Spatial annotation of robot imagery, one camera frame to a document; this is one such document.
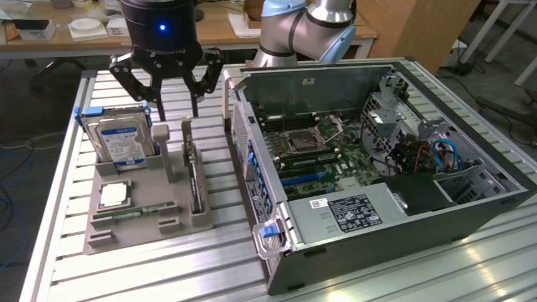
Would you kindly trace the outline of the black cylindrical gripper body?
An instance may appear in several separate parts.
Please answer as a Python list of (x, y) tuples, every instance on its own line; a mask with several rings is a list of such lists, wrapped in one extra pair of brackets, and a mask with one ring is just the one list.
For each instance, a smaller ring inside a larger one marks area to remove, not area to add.
[(182, 77), (201, 59), (193, 1), (121, 1), (131, 59), (159, 78)]

